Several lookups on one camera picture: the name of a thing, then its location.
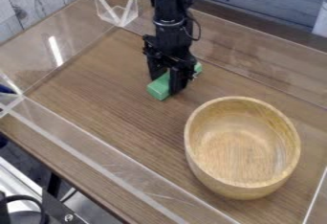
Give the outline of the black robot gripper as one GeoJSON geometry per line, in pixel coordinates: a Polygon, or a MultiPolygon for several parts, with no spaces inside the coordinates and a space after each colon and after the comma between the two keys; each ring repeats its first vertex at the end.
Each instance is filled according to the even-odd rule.
{"type": "Polygon", "coordinates": [[[184,20],[177,25],[155,22],[156,34],[142,36],[142,53],[146,57],[151,80],[169,69],[169,94],[177,94],[193,79],[196,60],[191,53],[193,22],[184,20]]]}

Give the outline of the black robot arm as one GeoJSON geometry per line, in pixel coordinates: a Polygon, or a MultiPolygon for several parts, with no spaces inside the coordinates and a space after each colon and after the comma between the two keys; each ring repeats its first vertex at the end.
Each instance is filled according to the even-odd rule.
{"type": "Polygon", "coordinates": [[[168,94],[177,94],[193,79],[196,58],[191,47],[200,36],[193,36],[196,20],[189,11],[193,0],[151,0],[155,10],[155,35],[142,36],[149,76],[156,80],[169,73],[168,94]]]}

